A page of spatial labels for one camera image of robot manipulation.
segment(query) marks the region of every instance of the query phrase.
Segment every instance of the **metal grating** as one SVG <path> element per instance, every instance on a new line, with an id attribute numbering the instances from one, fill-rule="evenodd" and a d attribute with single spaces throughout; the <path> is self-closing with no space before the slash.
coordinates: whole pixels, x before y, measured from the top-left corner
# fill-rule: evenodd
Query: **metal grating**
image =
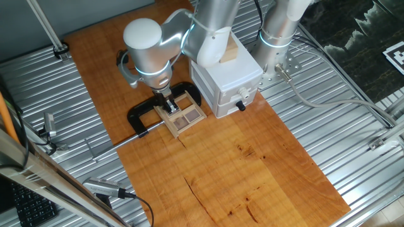
<path id="1" fill-rule="evenodd" d="M 292 75 L 297 89 L 311 102 L 358 98 L 353 86 L 320 57 L 317 50 L 293 41 L 290 48 L 302 71 Z M 404 177 L 403 148 L 398 141 L 371 151 L 368 144 L 387 129 L 364 106 L 308 107 L 283 80 L 261 91 L 328 180 L 354 209 L 384 193 Z"/>
<path id="2" fill-rule="evenodd" d="M 92 160 L 84 138 L 95 154 L 110 148 L 112 143 L 97 110 L 81 80 L 76 64 L 56 59 L 52 47 L 5 62 L 0 65 L 16 103 L 23 109 L 23 118 L 34 129 L 43 127 L 43 112 L 54 113 L 57 136 L 54 143 L 66 143 L 69 151 L 52 155 L 80 182 L 88 177 L 100 177 L 121 182 L 129 191 L 133 188 L 117 153 Z M 136 226 L 150 226 L 138 200 L 111 199 L 112 207 L 125 221 Z M 91 226 L 90 223 L 58 206 L 57 218 L 43 226 Z M 16 209 L 0 215 L 0 226 L 19 226 Z"/>
<path id="3" fill-rule="evenodd" d="M 196 0 L 189 1 L 195 6 Z M 259 0 L 258 2 L 264 18 L 268 8 L 275 3 L 275 0 Z M 243 0 L 233 23 L 232 31 L 234 35 L 243 45 L 251 43 L 257 39 L 260 24 L 261 20 L 254 0 Z"/>

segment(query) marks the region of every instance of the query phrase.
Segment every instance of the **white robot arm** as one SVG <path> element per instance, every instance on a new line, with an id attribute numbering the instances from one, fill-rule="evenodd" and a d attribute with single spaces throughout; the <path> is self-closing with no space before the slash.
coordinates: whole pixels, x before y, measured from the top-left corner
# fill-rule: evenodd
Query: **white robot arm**
<path id="1" fill-rule="evenodd" d="M 165 98 L 169 113 L 174 111 L 170 59 L 182 52 L 203 67 L 218 63 L 225 53 L 239 5 L 236 0 L 201 0 L 196 16 L 179 9 L 161 26 L 147 18 L 132 21 L 125 28 L 124 41 L 139 74 L 131 74 L 122 64 L 127 52 L 117 61 L 119 70 L 133 88 L 138 81 L 144 82 L 155 95 Z"/>
<path id="2" fill-rule="evenodd" d="M 191 59 L 191 77 L 216 117 L 243 111 L 254 100 L 262 74 L 273 75 L 275 66 L 285 63 L 288 46 L 311 2 L 277 0 L 266 14 L 252 56 L 231 34 L 241 0 L 200 0 L 197 14 L 179 9 L 161 26 L 151 19 L 137 19 L 125 28 L 128 51 L 120 54 L 117 65 L 133 88 L 138 81 L 144 82 L 156 96 L 157 103 L 153 105 L 160 105 L 171 114 L 178 108 L 170 87 L 175 60 L 170 59 L 182 53 Z M 239 46 L 237 58 L 219 64 L 229 35 Z M 128 53 L 138 75 L 131 74 L 123 64 Z"/>

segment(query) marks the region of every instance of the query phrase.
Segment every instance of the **wooden board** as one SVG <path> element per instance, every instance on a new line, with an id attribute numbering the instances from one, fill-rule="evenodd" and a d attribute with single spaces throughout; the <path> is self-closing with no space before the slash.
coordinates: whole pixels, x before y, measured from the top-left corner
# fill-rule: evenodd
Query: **wooden board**
<path id="1" fill-rule="evenodd" d="M 226 52 L 220 59 L 220 63 L 228 62 L 237 58 L 237 53 L 239 51 L 239 46 L 234 41 L 232 35 L 229 35 L 229 41 L 227 42 Z"/>
<path id="2" fill-rule="evenodd" d="M 156 0 L 67 37 L 71 55 L 114 144 L 134 134 L 128 110 L 152 96 L 132 89 L 115 65 L 132 20 L 163 23 L 187 0 Z M 180 57 L 172 84 L 190 81 Z M 207 119 L 174 139 L 165 126 L 118 150 L 136 193 L 155 212 L 155 226 L 328 226 L 350 209 L 266 100 L 246 111 Z M 151 111 L 146 125 L 159 122 Z"/>

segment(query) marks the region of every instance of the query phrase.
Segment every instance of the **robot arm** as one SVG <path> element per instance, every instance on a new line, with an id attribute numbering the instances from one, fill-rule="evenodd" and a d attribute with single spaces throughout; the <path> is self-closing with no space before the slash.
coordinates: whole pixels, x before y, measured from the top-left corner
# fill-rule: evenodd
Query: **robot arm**
<path id="1" fill-rule="evenodd" d="M 142 81 L 154 94 L 171 100 L 170 59 L 182 51 L 200 66 L 218 63 L 224 55 L 239 5 L 238 0 L 201 0 L 196 16 L 179 9 L 161 26 L 147 18 L 132 21 L 125 28 L 124 41 L 139 74 L 131 74 L 123 64 L 127 53 L 118 57 L 120 72 L 133 88 Z"/>

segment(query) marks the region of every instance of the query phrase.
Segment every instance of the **white cable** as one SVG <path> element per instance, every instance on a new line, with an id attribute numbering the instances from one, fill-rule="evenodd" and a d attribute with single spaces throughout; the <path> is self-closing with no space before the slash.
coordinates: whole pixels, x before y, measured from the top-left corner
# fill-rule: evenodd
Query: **white cable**
<path id="1" fill-rule="evenodd" d="M 379 108 L 378 106 L 376 106 L 373 103 L 363 101 L 363 100 L 340 100 L 340 101 L 331 102 L 331 103 L 315 104 L 315 103 L 311 103 L 311 102 L 307 101 L 305 98 L 302 97 L 302 95 L 297 91 L 293 81 L 289 81 L 289 85 L 292 88 L 292 90 L 295 92 L 296 96 L 298 96 L 304 104 L 306 104 L 310 107 L 315 107 L 315 108 L 333 107 L 333 106 L 341 105 L 341 104 L 345 104 L 345 103 L 355 103 L 355 104 L 360 104 L 360 105 L 367 105 L 368 107 L 371 107 L 374 110 L 376 110 L 377 112 L 379 112 L 379 114 L 382 115 L 384 118 L 388 119 L 390 121 L 390 124 L 392 124 L 393 126 L 397 125 L 397 122 L 395 119 L 393 119 L 388 113 L 386 113 L 384 110 L 382 110 L 381 108 Z"/>
<path id="2" fill-rule="evenodd" d="M 323 56 L 313 53 L 311 51 L 308 50 L 304 50 L 304 49 L 300 49 L 296 46 L 291 45 L 291 47 L 296 48 L 298 50 L 301 50 L 303 52 L 306 52 L 308 54 L 312 54 L 312 55 L 316 55 L 318 57 L 320 57 L 322 60 L 326 61 Z M 343 104 L 343 103 L 356 103 L 356 104 L 360 104 L 360 105 L 367 105 L 371 108 L 373 108 L 374 110 L 376 110 L 381 117 L 383 117 L 385 120 L 388 119 L 388 121 L 390 121 L 390 124 L 396 126 L 397 122 L 394 120 L 394 118 L 392 118 L 390 116 L 390 114 L 386 113 L 384 110 L 382 110 L 381 108 L 379 108 L 378 106 L 376 106 L 373 103 L 367 102 L 367 101 L 363 101 L 363 100 L 340 100 L 340 101 L 336 101 L 336 102 L 332 102 L 332 103 L 324 103 L 324 104 L 315 104 L 315 103 L 311 103 L 309 101 L 307 101 L 306 99 L 304 99 L 301 94 L 297 91 L 295 85 L 293 84 L 292 81 L 289 82 L 289 85 L 292 87 L 293 91 L 296 93 L 296 95 L 302 100 L 303 103 L 305 103 L 308 106 L 311 107 L 330 107 L 330 106 L 334 106 L 334 105 L 339 105 L 339 104 Z"/>
<path id="3" fill-rule="evenodd" d="M 196 3 L 195 3 L 193 18 L 195 18 L 196 9 L 198 8 L 198 5 L 199 5 L 199 0 L 197 0 Z M 189 31 L 189 32 L 188 32 L 188 35 L 185 37 L 184 44 L 185 44 L 185 43 L 187 42 L 187 40 L 188 40 L 188 37 L 189 37 L 189 34 L 191 33 L 191 28 L 192 28 L 192 25 L 193 25 L 193 24 L 194 24 L 194 21 L 191 20 L 191 24 L 189 25 L 189 28 L 188 28 L 188 31 Z M 170 67 L 172 67 L 172 66 L 177 62 L 179 56 L 181 56 L 181 53 L 182 53 L 182 50 L 183 50 L 184 46 L 180 47 L 179 53 L 177 54 L 177 56 L 175 57 L 175 59 L 171 62 Z"/>

